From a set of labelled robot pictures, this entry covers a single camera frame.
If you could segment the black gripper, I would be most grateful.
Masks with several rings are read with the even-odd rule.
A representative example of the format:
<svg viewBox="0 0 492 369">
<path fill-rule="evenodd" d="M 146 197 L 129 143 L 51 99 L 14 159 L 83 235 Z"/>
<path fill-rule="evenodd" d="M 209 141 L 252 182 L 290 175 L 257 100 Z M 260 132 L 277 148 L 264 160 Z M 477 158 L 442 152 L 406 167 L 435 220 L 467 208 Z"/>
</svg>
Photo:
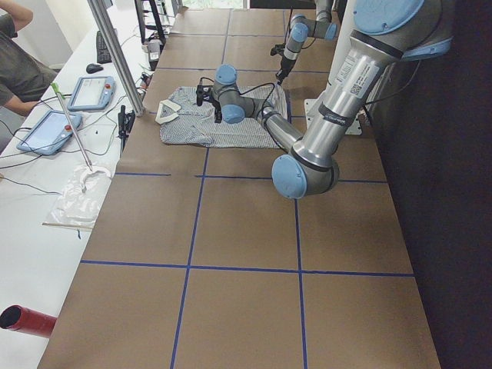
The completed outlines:
<svg viewBox="0 0 492 369">
<path fill-rule="evenodd" d="M 294 60 L 285 57 L 281 59 L 280 70 L 275 75 L 278 83 L 282 83 L 285 80 L 286 76 L 289 75 L 293 67 Z"/>
<path fill-rule="evenodd" d="M 216 97 L 214 89 L 211 88 L 209 91 L 209 102 L 214 106 L 214 122 L 221 123 L 222 122 L 222 112 L 221 112 L 221 104 Z"/>
</svg>

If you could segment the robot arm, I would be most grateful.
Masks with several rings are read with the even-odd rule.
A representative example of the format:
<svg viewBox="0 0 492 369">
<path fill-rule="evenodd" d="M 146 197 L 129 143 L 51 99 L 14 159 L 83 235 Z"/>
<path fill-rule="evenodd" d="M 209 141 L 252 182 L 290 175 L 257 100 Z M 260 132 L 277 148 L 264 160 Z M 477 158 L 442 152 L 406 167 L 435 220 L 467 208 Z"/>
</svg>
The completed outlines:
<svg viewBox="0 0 492 369">
<path fill-rule="evenodd" d="M 454 1 L 357 1 L 344 19 L 354 20 L 351 48 L 332 82 L 310 110 L 312 121 L 300 133 L 266 98 L 243 96 L 237 71 L 221 65 L 212 85 L 198 85 L 197 103 L 210 102 L 215 120 L 236 124 L 254 118 L 284 149 L 271 176 L 286 198 L 331 190 L 339 168 L 332 158 L 340 140 L 386 67 L 400 61 L 445 54 L 452 40 Z"/>
<path fill-rule="evenodd" d="M 337 25 L 332 22 L 331 14 L 334 2 L 319 0 L 314 1 L 314 3 L 316 19 L 308 19 L 302 14 L 294 15 L 290 20 L 284 42 L 275 45 L 270 51 L 271 56 L 281 56 L 280 69 L 276 73 L 279 85 L 288 77 L 295 66 L 308 38 L 333 40 L 337 35 Z"/>
</svg>

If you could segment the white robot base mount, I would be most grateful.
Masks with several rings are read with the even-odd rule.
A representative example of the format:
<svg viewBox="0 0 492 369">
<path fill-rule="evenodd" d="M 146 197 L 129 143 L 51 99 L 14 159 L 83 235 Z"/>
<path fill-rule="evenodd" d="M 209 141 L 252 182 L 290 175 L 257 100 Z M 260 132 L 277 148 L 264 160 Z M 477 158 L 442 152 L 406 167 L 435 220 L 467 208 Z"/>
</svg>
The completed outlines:
<svg viewBox="0 0 492 369">
<path fill-rule="evenodd" d="M 344 126 L 346 128 L 346 135 L 361 135 L 363 133 L 360 122 L 357 118 L 353 119 L 349 124 L 349 118 L 338 115 L 327 108 L 324 105 L 322 98 L 305 99 L 304 110 L 307 128 L 310 128 L 311 124 L 314 122 L 314 119 L 317 117 L 317 114 L 319 114 L 325 120 L 328 120 L 336 125 Z"/>
</svg>

